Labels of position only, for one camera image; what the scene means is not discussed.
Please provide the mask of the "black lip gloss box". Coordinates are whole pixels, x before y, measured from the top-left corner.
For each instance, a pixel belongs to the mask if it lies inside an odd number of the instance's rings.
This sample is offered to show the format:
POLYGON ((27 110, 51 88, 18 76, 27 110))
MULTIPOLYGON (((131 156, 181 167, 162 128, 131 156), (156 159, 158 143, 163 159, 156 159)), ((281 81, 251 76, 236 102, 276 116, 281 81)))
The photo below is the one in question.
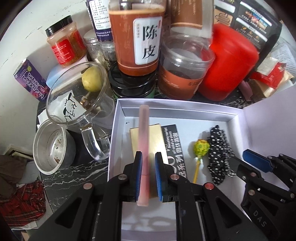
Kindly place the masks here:
POLYGON ((174 169, 174 173, 187 178, 183 150, 176 125, 161 126, 168 164, 174 169))

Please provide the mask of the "pink stick tube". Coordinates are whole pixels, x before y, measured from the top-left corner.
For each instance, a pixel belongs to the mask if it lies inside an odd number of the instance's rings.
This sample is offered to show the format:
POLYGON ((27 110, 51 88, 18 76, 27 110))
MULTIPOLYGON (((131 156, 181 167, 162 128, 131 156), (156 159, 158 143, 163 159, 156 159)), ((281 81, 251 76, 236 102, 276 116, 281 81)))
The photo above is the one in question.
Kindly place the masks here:
POLYGON ((138 150, 142 153, 142 175, 138 206, 149 205, 149 106, 139 107, 138 150))

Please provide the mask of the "gold rectangular box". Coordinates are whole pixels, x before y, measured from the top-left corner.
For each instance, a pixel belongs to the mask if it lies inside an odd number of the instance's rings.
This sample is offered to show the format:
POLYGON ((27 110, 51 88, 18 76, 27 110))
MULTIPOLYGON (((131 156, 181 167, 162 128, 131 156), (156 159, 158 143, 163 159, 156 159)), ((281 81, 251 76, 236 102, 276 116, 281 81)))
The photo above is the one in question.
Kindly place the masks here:
MULTIPOLYGON (((135 157, 135 153, 140 151, 138 148, 138 128, 130 128, 129 134, 130 140, 132 142, 133 157, 135 157)), ((163 163, 169 164, 162 127, 160 124, 155 124, 149 126, 149 201, 150 199, 158 198, 158 200, 161 202, 162 199, 159 198, 158 195, 155 168, 155 154, 158 152, 162 154, 163 163)))

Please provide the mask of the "black polka dot scrunchie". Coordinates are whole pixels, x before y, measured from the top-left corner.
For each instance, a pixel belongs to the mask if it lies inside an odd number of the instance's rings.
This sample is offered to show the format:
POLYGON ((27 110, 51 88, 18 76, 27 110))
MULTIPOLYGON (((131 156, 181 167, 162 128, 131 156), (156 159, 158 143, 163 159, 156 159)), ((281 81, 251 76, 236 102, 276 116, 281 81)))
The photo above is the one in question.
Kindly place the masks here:
POLYGON ((225 171, 225 156, 223 154, 222 137, 220 133, 220 126, 216 125, 210 129, 210 137, 208 143, 210 145, 208 151, 209 164, 207 168, 215 185, 220 185, 227 177, 225 171))

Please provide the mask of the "black white gingham scrunchie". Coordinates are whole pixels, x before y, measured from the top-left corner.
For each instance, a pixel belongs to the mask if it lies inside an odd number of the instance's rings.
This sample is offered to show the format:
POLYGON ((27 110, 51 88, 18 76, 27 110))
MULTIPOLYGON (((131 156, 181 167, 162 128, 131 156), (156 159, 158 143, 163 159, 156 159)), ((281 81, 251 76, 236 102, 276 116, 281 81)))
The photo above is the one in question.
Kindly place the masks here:
POLYGON ((223 154, 225 156, 225 160, 224 160, 225 171, 226 171, 227 176, 232 178, 232 177, 236 176, 236 173, 230 168, 229 160, 232 157, 235 157, 235 154, 229 145, 225 131, 220 130, 220 133, 221 133, 221 137, 222 137, 223 154))

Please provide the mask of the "small steel bowl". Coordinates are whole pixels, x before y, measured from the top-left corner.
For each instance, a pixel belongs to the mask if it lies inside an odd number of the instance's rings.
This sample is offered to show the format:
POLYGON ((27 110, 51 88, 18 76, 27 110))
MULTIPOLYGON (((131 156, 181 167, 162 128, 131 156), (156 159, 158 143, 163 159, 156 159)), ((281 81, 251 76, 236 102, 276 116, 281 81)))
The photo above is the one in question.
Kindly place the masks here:
POLYGON ((37 129, 33 143, 33 158, 38 170, 45 175, 69 168, 75 159, 76 146, 70 133, 50 120, 37 129))

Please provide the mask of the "glass mug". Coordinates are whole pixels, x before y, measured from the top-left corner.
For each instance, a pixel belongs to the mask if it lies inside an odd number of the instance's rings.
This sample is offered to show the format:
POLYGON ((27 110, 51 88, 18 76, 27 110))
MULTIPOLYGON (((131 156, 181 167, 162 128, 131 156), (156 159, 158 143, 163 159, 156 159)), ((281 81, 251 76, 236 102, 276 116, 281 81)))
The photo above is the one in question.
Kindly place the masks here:
POLYGON ((108 158, 115 101, 101 64, 84 62, 63 73, 50 89, 46 112, 55 125, 81 134, 93 159, 108 158))

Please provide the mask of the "white tissue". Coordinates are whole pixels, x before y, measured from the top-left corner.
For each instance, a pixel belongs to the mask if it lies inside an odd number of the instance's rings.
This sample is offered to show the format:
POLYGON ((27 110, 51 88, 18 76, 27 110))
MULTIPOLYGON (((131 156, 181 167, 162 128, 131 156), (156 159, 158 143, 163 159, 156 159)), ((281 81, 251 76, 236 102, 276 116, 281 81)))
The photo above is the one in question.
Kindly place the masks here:
POLYGON ((46 110, 44 109, 39 115, 38 115, 38 124, 37 124, 37 128, 40 127, 40 125, 42 123, 44 123, 45 121, 47 121, 49 118, 48 118, 48 115, 47 115, 47 112, 46 110))

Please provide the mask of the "red canister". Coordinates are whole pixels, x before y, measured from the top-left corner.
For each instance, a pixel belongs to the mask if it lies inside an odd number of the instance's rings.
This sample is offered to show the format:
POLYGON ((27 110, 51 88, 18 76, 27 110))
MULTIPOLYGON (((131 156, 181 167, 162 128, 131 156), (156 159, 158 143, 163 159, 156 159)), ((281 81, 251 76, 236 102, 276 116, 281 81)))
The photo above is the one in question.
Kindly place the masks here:
POLYGON ((215 60, 198 92, 212 101, 222 101, 253 69, 259 60, 259 53, 250 40, 222 24, 213 25, 210 49, 215 54, 215 60))

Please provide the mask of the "short clear jar orange label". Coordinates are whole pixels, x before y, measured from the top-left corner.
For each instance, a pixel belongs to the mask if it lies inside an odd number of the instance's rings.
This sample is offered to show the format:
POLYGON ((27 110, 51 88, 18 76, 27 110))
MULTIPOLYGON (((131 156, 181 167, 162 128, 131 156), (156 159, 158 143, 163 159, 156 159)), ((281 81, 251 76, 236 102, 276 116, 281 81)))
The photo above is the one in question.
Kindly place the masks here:
POLYGON ((170 99, 190 100, 215 60, 214 52, 196 38, 166 36, 161 43, 158 87, 170 99))

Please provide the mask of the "red plaid cloth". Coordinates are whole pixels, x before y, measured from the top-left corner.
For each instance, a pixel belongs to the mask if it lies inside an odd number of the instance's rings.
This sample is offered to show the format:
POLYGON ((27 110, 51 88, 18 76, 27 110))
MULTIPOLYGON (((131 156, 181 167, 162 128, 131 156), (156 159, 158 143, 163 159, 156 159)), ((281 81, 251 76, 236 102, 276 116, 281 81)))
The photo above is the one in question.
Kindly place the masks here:
POLYGON ((27 225, 45 213, 45 192, 39 180, 18 188, 11 197, 1 196, 1 216, 10 227, 27 225))

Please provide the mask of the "blue sponge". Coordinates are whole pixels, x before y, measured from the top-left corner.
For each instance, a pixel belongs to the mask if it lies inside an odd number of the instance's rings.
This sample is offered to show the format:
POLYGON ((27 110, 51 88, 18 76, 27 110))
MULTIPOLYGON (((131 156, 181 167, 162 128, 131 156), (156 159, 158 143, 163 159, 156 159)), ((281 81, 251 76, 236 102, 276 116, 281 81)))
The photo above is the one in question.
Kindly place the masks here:
POLYGON ((71 66, 61 66, 57 65, 55 66, 50 72, 46 80, 46 85, 51 89, 56 80, 64 73, 66 72, 71 66))

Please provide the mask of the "brown cloth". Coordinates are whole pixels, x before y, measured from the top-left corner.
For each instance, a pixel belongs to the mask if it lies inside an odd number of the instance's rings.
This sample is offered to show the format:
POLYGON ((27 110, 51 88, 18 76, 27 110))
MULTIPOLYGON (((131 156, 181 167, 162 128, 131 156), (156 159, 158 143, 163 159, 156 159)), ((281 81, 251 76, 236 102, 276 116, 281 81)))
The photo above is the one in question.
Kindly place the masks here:
POLYGON ((19 156, 1 155, 0 192, 1 196, 10 198, 16 192, 16 184, 22 179, 27 159, 19 156))

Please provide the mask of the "orange peel labelled jar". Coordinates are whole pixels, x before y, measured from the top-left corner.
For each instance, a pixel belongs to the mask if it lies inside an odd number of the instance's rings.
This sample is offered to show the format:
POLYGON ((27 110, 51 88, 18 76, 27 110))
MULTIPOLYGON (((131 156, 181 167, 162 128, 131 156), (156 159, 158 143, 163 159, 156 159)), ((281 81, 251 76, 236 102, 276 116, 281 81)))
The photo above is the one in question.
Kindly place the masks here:
POLYGON ((144 76, 156 70, 166 1, 109 1, 119 70, 144 76))

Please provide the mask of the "black snack pouch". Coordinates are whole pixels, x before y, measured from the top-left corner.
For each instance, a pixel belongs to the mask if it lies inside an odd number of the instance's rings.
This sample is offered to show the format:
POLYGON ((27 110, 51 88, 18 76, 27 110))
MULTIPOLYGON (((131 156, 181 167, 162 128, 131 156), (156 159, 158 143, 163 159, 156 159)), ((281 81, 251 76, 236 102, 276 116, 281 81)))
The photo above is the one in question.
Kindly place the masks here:
POLYGON ((224 24, 250 40, 259 52, 273 47, 282 23, 256 1, 214 1, 214 24, 224 24))

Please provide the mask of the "black lid sauce jar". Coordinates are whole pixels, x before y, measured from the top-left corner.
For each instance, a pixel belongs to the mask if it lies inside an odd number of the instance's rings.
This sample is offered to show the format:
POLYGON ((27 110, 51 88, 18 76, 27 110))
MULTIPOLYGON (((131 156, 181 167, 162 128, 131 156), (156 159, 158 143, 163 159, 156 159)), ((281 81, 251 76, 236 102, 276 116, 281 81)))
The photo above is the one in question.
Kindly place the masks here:
POLYGON ((61 66, 72 65, 86 55, 86 46, 71 15, 46 28, 45 32, 47 42, 61 66))

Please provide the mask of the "purple drink can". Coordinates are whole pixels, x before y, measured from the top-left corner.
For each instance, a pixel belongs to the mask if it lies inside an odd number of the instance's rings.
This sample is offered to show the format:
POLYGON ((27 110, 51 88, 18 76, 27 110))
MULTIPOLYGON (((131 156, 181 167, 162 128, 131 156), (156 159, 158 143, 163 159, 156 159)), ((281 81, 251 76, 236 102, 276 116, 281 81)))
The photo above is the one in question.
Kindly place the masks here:
POLYGON ((50 89, 46 80, 27 58, 15 70, 14 78, 38 101, 46 102, 50 89))

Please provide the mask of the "brown label tall jar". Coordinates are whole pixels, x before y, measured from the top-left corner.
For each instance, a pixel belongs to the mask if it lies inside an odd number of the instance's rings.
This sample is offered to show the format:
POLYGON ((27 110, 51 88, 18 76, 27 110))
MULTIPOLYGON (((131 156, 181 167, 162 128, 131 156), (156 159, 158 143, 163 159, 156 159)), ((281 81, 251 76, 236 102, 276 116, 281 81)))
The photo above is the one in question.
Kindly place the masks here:
POLYGON ((182 34, 204 39, 212 38, 214 1, 171 1, 172 34, 182 34))

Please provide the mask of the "purple label jar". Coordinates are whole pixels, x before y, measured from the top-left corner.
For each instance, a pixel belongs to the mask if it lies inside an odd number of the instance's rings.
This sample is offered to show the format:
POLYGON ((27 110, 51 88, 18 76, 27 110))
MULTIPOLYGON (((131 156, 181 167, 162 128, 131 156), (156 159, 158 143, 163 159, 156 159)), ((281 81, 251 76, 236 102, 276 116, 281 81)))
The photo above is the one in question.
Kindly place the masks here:
POLYGON ((99 42, 113 41, 108 0, 87 0, 86 7, 99 42))

